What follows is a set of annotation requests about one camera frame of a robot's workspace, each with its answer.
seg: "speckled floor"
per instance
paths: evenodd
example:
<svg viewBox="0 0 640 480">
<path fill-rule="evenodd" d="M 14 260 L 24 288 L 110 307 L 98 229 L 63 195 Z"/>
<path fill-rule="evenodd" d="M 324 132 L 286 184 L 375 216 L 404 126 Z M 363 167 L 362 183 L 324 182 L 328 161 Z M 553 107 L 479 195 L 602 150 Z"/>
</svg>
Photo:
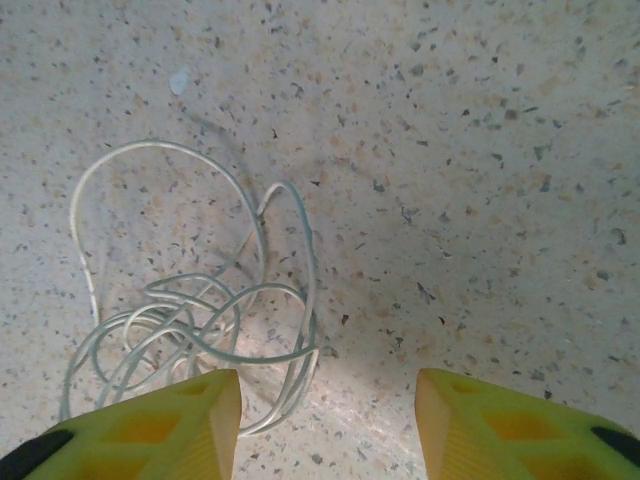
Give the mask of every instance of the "speckled floor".
<svg viewBox="0 0 640 480">
<path fill-rule="evenodd" d="M 425 478 L 425 366 L 640 431 L 638 1 L 162 3 L 0 5 L 0 454 L 53 423 L 92 327 L 75 183 L 148 137 L 259 196 L 291 180 L 313 225 L 317 376 L 288 423 L 240 441 L 235 478 Z M 223 221 L 207 207 L 230 193 L 175 162 L 119 164 L 94 190 L 111 308 L 193 270 L 193 237 Z"/>
</svg>

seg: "dark speck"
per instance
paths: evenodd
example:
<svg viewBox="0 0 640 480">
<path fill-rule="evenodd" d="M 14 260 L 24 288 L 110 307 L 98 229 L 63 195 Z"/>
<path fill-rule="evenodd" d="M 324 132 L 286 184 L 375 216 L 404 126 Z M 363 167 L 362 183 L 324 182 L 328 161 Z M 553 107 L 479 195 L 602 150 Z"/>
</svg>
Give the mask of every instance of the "dark speck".
<svg viewBox="0 0 640 480">
<path fill-rule="evenodd" d="M 607 272 L 606 270 L 598 270 L 596 272 L 596 277 L 598 277 L 601 280 L 604 280 L 605 282 L 609 281 L 609 272 Z"/>
<path fill-rule="evenodd" d="M 322 354 L 326 357 L 340 358 L 338 351 L 330 345 L 322 347 Z"/>
<path fill-rule="evenodd" d="M 585 47 L 584 45 L 582 47 L 580 47 L 578 49 L 578 51 L 576 52 L 576 58 L 578 59 L 579 62 L 584 60 L 584 57 L 587 55 L 587 47 Z"/>
<path fill-rule="evenodd" d="M 302 96 L 304 95 L 304 88 L 302 88 L 300 85 L 298 85 L 295 82 L 291 83 L 291 86 L 296 87 L 296 93 L 293 96 L 296 98 L 302 98 Z"/>
<path fill-rule="evenodd" d="M 613 68 L 616 69 L 623 69 L 626 68 L 628 65 L 627 59 L 626 58 L 622 58 L 620 60 L 618 60 L 614 65 Z"/>
<path fill-rule="evenodd" d="M 416 282 L 416 284 L 418 285 L 420 296 L 424 298 L 424 300 L 427 302 L 427 305 L 431 305 L 431 300 L 435 300 L 436 297 L 431 295 L 431 293 L 429 293 L 429 291 L 424 288 L 420 282 Z"/>
<path fill-rule="evenodd" d="M 540 187 L 541 193 L 547 193 L 551 189 L 551 175 L 547 175 L 544 179 L 544 183 Z"/>
<path fill-rule="evenodd" d="M 418 65 L 414 65 L 413 67 L 411 67 L 411 69 L 409 70 L 409 73 L 411 75 L 413 75 L 414 77 L 421 77 L 422 74 L 424 73 L 424 67 L 420 64 Z"/>
<path fill-rule="evenodd" d="M 536 380 L 538 382 L 544 382 L 545 375 L 544 372 L 538 370 L 537 368 L 531 373 L 531 380 Z"/>
<path fill-rule="evenodd" d="M 542 160 L 542 157 L 544 156 L 544 148 L 545 147 L 533 147 L 533 153 L 536 156 L 536 160 Z"/>
<path fill-rule="evenodd" d="M 407 131 L 411 130 L 411 125 L 409 125 L 409 124 L 407 123 L 407 121 L 406 121 L 406 120 L 404 120 L 404 119 L 402 119 L 402 118 L 401 118 L 400 120 L 398 120 L 398 123 L 400 124 L 400 126 L 401 126 L 402 128 L 404 128 L 404 131 L 405 131 L 405 132 L 407 132 Z"/>
<path fill-rule="evenodd" d="M 616 243 L 618 245 L 626 245 L 627 244 L 627 237 L 625 236 L 624 232 L 622 230 L 620 230 L 619 228 L 612 228 L 611 229 L 611 234 L 616 238 Z"/>
<path fill-rule="evenodd" d="M 373 189 L 374 189 L 376 192 L 380 192 L 380 193 L 382 193 L 382 192 L 384 192 L 384 185 L 382 185 L 382 184 L 381 184 L 380 182 L 378 182 L 377 180 L 374 180 L 374 181 L 373 181 Z"/>
<path fill-rule="evenodd" d="M 409 225 L 413 225 L 413 219 L 411 217 L 416 213 L 418 213 L 417 208 L 408 208 L 406 205 L 400 206 L 400 215 Z"/>
</svg>

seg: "hexagonal cutout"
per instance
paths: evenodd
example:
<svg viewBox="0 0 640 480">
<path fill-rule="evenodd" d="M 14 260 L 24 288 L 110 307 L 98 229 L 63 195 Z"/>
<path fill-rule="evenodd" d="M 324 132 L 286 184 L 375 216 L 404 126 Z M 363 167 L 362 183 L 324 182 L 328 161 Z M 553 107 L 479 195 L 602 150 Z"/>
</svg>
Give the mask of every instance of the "hexagonal cutout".
<svg viewBox="0 0 640 480">
<path fill-rule="evenodd" d="M 148 458 L 97 458 L 81 461 L 72 472 L 60 478 L 64 480 L 134 480 L 149 461 Z"/>
<path fill-rule="evenodd" d="M 535 455 L 520 458 L 536 480 L 613 480 L 582 455 Z"/>
<path fill-rule="evenodd" d="M 162 443 L 180 421 L 180 415 L 133 413 L 121 418 L 103 437 L 109 443 Z"/>
<path fill-rule="evenodd" d="M 544 417 L 531 412 L 487 412 L 483 418 L 503 440 L 551 440 L 564 436 Z"/>
</svg>

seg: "black rubber tip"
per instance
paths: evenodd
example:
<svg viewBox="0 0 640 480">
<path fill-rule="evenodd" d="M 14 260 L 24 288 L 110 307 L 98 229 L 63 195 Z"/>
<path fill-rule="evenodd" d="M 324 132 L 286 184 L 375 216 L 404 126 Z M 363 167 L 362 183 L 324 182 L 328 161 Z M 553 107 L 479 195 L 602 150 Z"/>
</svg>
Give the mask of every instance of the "black rubber tip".
<svg viewBox="0 0 640 480">
<path fill-rule="evenodd" d="M 73 438 L 69 430 L 55 430 L 24 442 L 0 459 L 0 479 L 23 480 Z"/>
<path fill-rule="evenodd" d="M 606 427 L 593 427 L 591 431 L 600 440 L 640 468 L 640 440 L 628 433 L 618 432 Z"/>
</svg>

